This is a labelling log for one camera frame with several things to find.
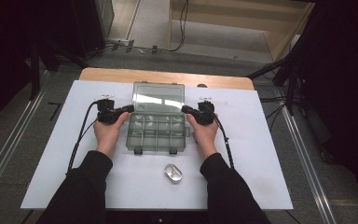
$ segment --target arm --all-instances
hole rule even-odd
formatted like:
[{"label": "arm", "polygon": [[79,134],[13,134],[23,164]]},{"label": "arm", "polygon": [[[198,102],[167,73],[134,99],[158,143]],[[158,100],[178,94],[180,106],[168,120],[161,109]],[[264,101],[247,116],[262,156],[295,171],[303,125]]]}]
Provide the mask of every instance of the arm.
[{"label": "arm", "polygon": [[205,159],[200,172],[208,181],[210,223],[270,223],[240,174],[229,168],[217,153],[216,122],[202,126],[191,115],[187,115],[187,119],[194,128],[199,153]]},{"label": "arm", "polygon": [[119,130],[128,113],[112,125],[94,123],[98,141],[81,165],[71,170],[57,189],[37,223],[104,223],[105,179],[112,168],[110,157],[116,150]]}]

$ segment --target white paper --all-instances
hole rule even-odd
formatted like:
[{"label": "white paper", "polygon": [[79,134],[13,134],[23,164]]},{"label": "white paper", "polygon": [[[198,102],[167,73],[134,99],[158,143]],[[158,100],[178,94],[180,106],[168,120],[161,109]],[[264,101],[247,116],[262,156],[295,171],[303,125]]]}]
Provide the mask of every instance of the white paper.
[{"label": "white paper", "polygon": [[[132,84],[99,81],[75,81],[70,90],[33,180],[22,202],[23,209],[44,209],[65,178],[72,150],[94,98],[115,95],[115,107],[131,104]],[[214,103],[215,112],[229,138],[236,170],[245,179],[255,200],[264,210],[293,209],[281,166],[269,133],[269,127],[256,91],[192,88],[185,89],[185,103],[197,108],[200,97],[211,97],[227,104]],[[97,115],[94,106],[87,125]],[[202,210],[207,208],[206,181],[200,174],[202,160],[192,137],[186,139],[185,152],[145,153],[136,156],[125,147],[126,122],[120,131],[113,168],[106,179],[106,208],[127,210]],[[228,164],[227,151],[220,131],[215,138],[219,152]],[[92,127],[78,148],[77,167],[97,142]],[[183,175],[173,184],[165,175],[168,164],[177,166]]]}]

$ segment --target box lid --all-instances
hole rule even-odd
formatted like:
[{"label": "box lid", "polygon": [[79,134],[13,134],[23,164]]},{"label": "box lid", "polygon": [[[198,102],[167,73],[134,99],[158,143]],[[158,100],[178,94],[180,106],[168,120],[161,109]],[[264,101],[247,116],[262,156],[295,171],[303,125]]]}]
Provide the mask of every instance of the box lid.
[{"label": "box lid", "polygon": [[180,113],[185,85],[134,82],[132,104],[136,112]]}]

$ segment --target clear plastic organizer box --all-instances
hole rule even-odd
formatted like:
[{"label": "clear plastic organizer box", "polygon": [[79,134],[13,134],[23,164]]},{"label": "clear plastic organizer box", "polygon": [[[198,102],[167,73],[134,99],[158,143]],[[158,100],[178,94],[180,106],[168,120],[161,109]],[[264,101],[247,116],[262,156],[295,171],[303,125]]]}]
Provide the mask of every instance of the clear plastic organizer box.
[{"label": "clear plastic organizer box", "polygon": [[185,86],[135,82],[127,148],[135,154],[145,151],[183,152],[186,147]]}]

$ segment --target black sleeve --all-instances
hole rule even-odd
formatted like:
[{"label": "black sleeve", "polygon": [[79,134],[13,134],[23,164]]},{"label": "black sleeve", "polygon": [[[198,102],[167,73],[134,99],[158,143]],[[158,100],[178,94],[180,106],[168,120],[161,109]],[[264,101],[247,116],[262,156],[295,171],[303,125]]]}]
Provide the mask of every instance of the black sleeve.
[{"label": "black sleeve", "polygon": [[104,223],[105,179],[112,161],[89,151],[81,165],[69,172],[37,223]]},{"label": "black sleeve", "polygon": [[270,223],[243,178],[219,153],[208,157],[200,172],[208,181],[208,216],[213,223]]}]

